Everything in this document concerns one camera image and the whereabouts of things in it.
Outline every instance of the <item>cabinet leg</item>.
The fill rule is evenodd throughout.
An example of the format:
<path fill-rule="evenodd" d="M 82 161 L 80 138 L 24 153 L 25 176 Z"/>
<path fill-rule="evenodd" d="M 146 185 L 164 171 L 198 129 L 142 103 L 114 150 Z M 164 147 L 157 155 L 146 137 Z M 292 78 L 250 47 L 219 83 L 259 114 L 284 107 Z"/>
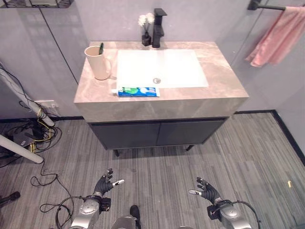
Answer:
<path fill-rule="evenodd" d="M 189 147 L 186 148 L 186 151 L 189 151 L 193 147 L 194 147 L 194 145 L 189 145 Z"/>
<path fill-rule="evenodd" d="M 114 149 L 113 152 L 114 152 L 114 154 L 115 154 L 116 156 L 119 156 L 119 155 L 120 155 L 120 153 L 119 153 L 119 151 L 118 151 L 117 149 Z"/>

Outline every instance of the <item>toothbrush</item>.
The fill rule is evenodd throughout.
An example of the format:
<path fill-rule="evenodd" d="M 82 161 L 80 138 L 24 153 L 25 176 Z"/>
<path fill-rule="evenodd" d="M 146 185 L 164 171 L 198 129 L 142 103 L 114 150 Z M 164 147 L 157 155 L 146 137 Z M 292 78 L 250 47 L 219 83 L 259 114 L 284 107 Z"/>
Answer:
<path fill-rule="evenodd" d="M 104 43 L 102 42 L 99 50 L 99 55 L 103 54 L 103 52 L 104 52 Z"/>

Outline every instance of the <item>pink towel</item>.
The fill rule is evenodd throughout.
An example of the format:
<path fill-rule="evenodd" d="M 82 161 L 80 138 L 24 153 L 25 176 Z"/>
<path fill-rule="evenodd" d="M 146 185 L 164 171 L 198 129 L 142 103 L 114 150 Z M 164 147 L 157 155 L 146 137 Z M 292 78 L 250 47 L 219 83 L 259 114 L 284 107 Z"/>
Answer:
<path fill-rule="evenodd" d="M 246 60 L 254 67 L 280 63 L 304 31 L 305 7 L 286 7 Z"/>

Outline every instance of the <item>sink drain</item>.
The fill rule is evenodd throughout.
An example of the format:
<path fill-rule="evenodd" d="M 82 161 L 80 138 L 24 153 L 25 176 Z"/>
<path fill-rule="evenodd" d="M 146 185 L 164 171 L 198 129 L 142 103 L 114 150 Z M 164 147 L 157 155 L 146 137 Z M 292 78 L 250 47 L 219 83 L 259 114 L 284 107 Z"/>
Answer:
<path fill-rule="evenodd" d="M 160 78 L 154 78 L 152 81 L 153 81 L 155 84 L 161 83 L 161 79 L 160 79 Z"/>

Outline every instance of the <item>small black vase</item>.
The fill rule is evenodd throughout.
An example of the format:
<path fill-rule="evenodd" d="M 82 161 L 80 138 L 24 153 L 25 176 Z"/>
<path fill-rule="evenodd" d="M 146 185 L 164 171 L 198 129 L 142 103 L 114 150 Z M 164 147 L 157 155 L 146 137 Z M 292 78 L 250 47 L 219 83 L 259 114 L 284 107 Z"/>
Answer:
<path fill-rule="evenodd" d="M 148 46 L 151 45 L 151 43 L 152 43 L 152 38 L 150 37 L 148 32 L 145 32 L 145 34 L 142 35 L 142 45 Z"/>

